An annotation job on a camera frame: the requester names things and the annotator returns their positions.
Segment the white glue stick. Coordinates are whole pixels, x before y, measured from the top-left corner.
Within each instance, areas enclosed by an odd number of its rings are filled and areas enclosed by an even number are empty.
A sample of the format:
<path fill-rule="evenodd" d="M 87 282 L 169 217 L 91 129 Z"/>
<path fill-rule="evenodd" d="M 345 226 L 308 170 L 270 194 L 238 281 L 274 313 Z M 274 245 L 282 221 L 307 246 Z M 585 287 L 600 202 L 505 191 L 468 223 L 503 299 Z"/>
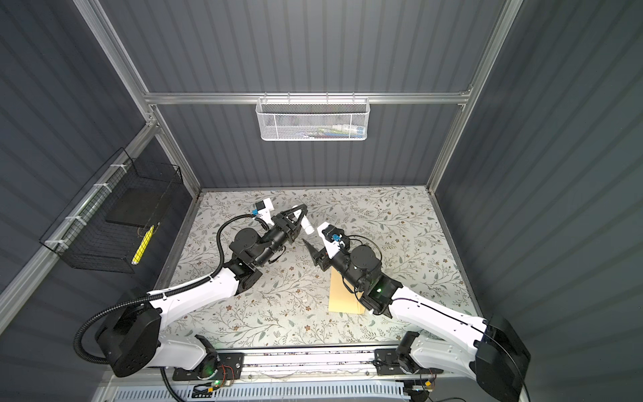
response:
<path fill-rule="evenodd" d="M 311 224 L 311 222 L 305 215 L 301 216 L 301 227 L 308 235 L 312 235 L 316 232 L 315 227 Z"/>

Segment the tan kraft envelope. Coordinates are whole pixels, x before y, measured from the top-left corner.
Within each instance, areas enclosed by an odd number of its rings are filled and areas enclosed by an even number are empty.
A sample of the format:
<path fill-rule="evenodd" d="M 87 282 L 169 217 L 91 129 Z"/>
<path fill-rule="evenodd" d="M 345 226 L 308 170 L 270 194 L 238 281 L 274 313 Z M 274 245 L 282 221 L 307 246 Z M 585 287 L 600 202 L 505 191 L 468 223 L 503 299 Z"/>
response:
<path fill-rule="evenodd" d="M 364 314 L 365 307 L 356 299 L 353 287 L 344 286 L 343 277 L 335 268 L 331 268 L 330 272 L 328 311 L 330 313 Z"/>

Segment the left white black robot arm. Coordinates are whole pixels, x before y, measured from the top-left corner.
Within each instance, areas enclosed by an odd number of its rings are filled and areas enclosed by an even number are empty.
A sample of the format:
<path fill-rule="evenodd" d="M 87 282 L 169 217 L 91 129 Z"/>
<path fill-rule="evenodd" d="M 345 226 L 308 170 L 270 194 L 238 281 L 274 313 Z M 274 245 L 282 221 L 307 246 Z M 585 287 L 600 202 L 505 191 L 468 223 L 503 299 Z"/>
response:
<path fill-rule="evenodd" d="M 221 259 L 214 271 L 180 286 L 150 291 L 122 301 L 100 315 L 95 341 L 103 355 L 98 360 L 123 378 L 144 368 L 177 368 L 210 380 L 221 371 L 215 347 L 203 336 L 187 338 L 162 334 L 169 324 L 209 304 L 248 291 L 261 278 L 261 267 L 277 261 L 301 232 L 311 234 L 304 204 L 269 216 L 270 202 L 257 204 L 249 218 L 264 233 L 240 230 L 231 242 L 229 260 Z"/>

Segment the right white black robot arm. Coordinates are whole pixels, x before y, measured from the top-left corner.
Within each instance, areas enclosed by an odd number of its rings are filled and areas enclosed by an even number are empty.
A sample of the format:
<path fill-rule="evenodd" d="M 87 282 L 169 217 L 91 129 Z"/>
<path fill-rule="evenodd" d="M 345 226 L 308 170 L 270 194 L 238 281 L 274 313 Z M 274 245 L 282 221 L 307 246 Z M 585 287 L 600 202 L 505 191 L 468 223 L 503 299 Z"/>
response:
<path fill-rule="evenodd" d="M 335 250 L 307 243 L 306 249 L 315 266 L 341 275 L 367 311 L 415 326 L 396 349 L 405 373 L 436 368 L 475 380 L 498 401 L 531 399 L 526 385 L 531 353 L 506 318 L 459 313 L 420 296 L 383 274 L 382 261 L 366 245 Z"/>

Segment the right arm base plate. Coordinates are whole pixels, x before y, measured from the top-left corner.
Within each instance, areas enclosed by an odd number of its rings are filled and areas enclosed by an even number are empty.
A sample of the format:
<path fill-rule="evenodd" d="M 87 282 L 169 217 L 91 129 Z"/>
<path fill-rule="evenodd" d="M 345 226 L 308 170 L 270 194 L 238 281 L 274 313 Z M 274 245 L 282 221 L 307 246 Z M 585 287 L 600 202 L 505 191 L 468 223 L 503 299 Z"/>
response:
<path fill-rule="evenodd" d="M 396 348 L 376 348 L 374 350 L 372 365 L 376 368 L 379 376 L 395 375 L 442 375 L 445 370 L 442 368 L 421 368 L 414 363 L 410 357 L 400 358 Z"/>

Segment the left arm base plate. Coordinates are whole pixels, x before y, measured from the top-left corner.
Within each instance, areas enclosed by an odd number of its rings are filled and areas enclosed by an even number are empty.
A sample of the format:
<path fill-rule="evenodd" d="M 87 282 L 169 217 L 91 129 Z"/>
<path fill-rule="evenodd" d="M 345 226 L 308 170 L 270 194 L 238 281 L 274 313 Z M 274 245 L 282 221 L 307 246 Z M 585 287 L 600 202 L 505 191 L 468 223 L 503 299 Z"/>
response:
<path fill-rule="evenodd" d="M 173 381 L 213 381 L 238 380 L 244 367 L 243 353 L 218 353 L 208 355 L 193 370 L 175 369 Z"/>

